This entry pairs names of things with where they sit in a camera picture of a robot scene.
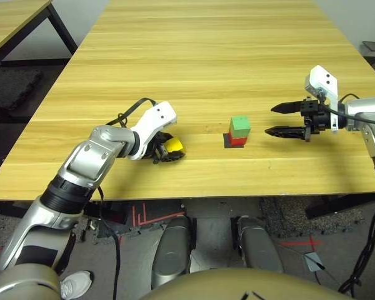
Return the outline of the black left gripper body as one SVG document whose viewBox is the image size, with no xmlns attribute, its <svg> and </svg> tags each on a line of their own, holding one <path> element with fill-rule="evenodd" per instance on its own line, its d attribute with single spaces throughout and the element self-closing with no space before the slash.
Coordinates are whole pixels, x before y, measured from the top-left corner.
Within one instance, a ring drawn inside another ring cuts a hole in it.
<svg viewBox="0 0 375 300">
<path fill-rule="evenodd" d="M 163 132 L 157 132 L 149 143 L 148 154 L 154 164 L 158 164 L 168 154 L 164 146 L 165 141 L 166 135 Z"/>
</svg>

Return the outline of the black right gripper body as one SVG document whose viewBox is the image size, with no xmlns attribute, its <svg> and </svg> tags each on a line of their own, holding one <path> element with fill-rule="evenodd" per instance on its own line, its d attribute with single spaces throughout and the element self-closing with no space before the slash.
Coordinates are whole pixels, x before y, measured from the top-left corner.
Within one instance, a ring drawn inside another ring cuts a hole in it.
<svg viewBox="0 0 375 300">
<path fill-rule="evenodd" d="M 330 129 L 330 112 L 318 100 L 305 99 L 301 103 L 301 116 L 304 118 L 303 139 L 310 141 L 312 134 Z"/>
</svg>

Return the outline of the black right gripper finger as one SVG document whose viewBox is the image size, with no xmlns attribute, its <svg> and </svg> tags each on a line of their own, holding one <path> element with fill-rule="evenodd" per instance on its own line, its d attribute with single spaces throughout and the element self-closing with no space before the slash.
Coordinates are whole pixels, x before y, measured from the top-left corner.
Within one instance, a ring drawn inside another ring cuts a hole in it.
<svg viewBox="0 0 375 300">
<path fill-rule="evenodd" d="M 301 139 L 305 140 L 305 127 L 292 127 L 292 126 L 274 126 L 264 131 L 266 134 L 286 139 Z"/>
<path fill-rule="evenodd" d="M 303 101 L 282 102 L 271 108 L 272 112 L 281 114 L 292 114 L 301 111 Z"/>
</svg>

